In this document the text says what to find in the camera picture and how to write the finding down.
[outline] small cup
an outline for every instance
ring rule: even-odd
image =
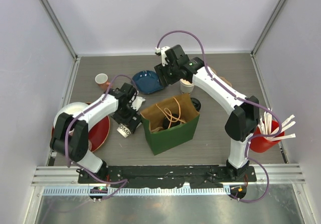
[[[106,91],[110,84],[110,82],[108,82],[108,76],[105,73],[99,73],[95,77],[95,82],[103,91]]]
[[[124,137],[127,138],[129,135],[131,135],[131,131],[129,128],[127,128],[125,125],[120,124],[117,128],[117,131]]]
[[[194,89],[194,84],[190,83],[184,79],[180,80],[181,83],[181,92],[182,93],[191,93]]]

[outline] green paper bag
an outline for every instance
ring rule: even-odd
[[[156,106],[156,104],[153,104],[140,112],[145,137],[154,155],[158,155],[166,150],[185,143],[188,140],[191,140],[194,136],[200,113],[194,108],[188,93],[167,98],[158,102],[157,105],[162,110],[164,110],[164,108],[168,108],[173,114],[179,114],[179,106],[174,98],[176,98],[180,104],[181,119],[186,122],[185,124],[180,124],[167,130],[155,132],[158,129],[162,129],[161,127],[165,118],[164,113]]]

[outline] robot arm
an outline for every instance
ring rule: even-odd
[[[116,122],[126,126],[131,133],[134,133],[141,122],[137,109],[132,107],[133,101],[137,97],[137,90],[132,85],[125,83],[121,89],[111,89],[105,99],[104,95],[81,111],[84,114],[75,122],[73,134],[69,136],[68,140],[69,158],[95,173],[100,179],[106,179],[108,167],[105,161],[88,150],[88,132],[90,129],[107,115],[111,115]],[[62,113],[58,116],[50,141],[51,149],[65,155],[67,127],[81,112],[73,115]]]
[[[163,47],[157,55],[162,55],[162,63],[155,67],[155,71],[164,87],[183,78],[207,92],[230,116],[225,125],[225,130],[231,137],[231,150],[227,166],[230,167],[229,174],[231,177],[242,175],[249,164],[245,157],[248,151],[246,145],[248,138],[253,135],[258,124],[259,109],[237,100],[224,88],[229,89],[239,97],[256,103],[258,103],[258,99],[254,96],[247,98],[245,95],[238,93],[210,70],[213,76],[211,78],[205,69],[204,62],[198,57],[190,60],[180,45],[172,48]]]

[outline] black mounting plate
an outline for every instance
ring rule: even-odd
[[[85,171],[78,170],[78,183],[97,183]],[[256,182],[253,166],[245,173],[248,182]],[[125,188],[180,188],[185,182],[191,188],[218,188],[224,182],[244,182],[244,176],[231,180],[227,176],[227,167],[219,165],[165,165],[165,166],[109,166],[108,180],[118,181],[127,179]]]

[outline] gray table surface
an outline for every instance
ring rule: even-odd
[[[207,54],[207,60],[217,74],[230,81],[237,91],[247,96],[254,95],[265,105],[250,54]],[[98,73],[106,73],[110,80],[118,74],[133,77],[139,71],[153,70],[159,63],[157,56],[82,57],[70,102],[93,102],[99,98],[102,91],[94,81]],[[114,87],[121,87],[124,82],[129,80],[119,77]],[[141,110],[178,94],[179,83],[151,95],[140,94],[146,98]],[[110,134],[95,154],[108,165],[224,164],[230,152],[230,138],[224,130],[228,116],[200,88],[195,87],[191,97],[199,99],[202,104],[199,123],[191,141],[154,156],[142,126],[125,139],[116,131],[118,124],[111,119]],[[249,156],[261,163],[284,163],[278,145],[262,154],[250,151]],[[58,155],[55,165],[65,165],[65,159]]]

